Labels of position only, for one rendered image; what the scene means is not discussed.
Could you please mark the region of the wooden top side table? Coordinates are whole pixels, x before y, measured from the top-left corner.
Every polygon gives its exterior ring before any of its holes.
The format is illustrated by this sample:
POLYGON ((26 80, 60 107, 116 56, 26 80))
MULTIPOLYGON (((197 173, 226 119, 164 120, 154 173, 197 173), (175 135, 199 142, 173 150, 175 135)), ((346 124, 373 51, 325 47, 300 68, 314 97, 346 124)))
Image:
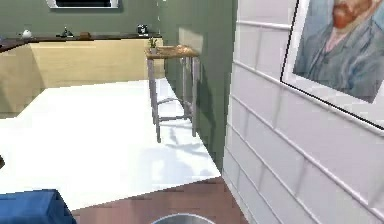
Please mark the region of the wooden top side table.
POLYGON ((160 123, 164 121, 172 121, 178 119, 190 119, 192 123, 192 136, 197 135, 197 97, 198 97, 198 81, 200 79, 200 60, 199 53, 193 48, 186 45, 177 46, 160 46, 154 50, 147 48, 145 50, 146 62, 149 78, 149 94, 152 111, 152 121, 156 127, 157 142, 161 142, 160 123), (163 100, 157 100, 156 79, 154 76, 154 61, 158 59, 180 59, 182 64, 182 98, 172 97, 163 100), (192 75, 192 100, 189 101, 186 96, 187 85, 187 62, 190 62, 190 72, 192 75), (184 114, 174 117, 161 117, 158 112, 158 106, 164 103, 178 101, 184 110, 184 114))

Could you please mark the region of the grey round bin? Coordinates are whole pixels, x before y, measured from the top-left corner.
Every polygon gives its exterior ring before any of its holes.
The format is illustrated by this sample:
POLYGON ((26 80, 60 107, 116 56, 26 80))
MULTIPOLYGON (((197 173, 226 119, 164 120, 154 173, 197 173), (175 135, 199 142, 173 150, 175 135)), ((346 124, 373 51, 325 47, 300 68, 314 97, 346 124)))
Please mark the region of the grey round bin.
POLYGON ((189 213, 177 213, 164 216, 153 221, 151 224, 216 224, 212 220, 205 217, 189 214, 189 213))

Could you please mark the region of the beige kitchen counter cabinet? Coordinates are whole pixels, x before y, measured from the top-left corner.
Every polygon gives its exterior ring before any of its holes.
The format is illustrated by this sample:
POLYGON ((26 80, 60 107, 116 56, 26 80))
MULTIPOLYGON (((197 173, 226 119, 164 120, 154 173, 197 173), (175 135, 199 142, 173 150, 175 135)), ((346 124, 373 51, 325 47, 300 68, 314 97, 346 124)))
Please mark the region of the beige kitchen counter cabinet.
POLYGON ((143 80, 147 37, 39 37, 0 41, 0 119, 18 116, 48 88, 143 80))

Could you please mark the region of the dark faucet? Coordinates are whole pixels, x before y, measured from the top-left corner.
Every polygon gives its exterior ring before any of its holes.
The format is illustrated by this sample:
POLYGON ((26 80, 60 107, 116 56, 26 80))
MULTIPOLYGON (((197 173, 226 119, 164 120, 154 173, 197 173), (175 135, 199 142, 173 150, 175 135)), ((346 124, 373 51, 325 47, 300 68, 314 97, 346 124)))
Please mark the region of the dark faucet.
POLYGON ((57 34, 57 37, 60 37, 60 38, 67 38, 67 37, 73 37, 73 36, 74 34, 67 27, 64 28, 61 34, 57 34))

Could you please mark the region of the white framed window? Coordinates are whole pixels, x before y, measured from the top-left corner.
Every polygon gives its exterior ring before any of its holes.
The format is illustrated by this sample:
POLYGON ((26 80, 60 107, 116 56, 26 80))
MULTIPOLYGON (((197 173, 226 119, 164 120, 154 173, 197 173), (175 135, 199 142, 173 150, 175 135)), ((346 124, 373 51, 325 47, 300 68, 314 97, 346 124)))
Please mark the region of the white framed window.
POLYGON ((119 0, 45 0, 51 9, 58 8, 118 8, 119 0))

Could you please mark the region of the framed portrait painting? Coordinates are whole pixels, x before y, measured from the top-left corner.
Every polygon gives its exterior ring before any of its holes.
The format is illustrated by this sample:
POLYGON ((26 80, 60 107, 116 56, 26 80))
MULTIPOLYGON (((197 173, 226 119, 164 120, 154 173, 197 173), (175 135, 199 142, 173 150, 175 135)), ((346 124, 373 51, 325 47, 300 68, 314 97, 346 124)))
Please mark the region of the framed portrait painting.
POLYGON ((298 0, 280 81, 384 131, 384 0, 298 0))

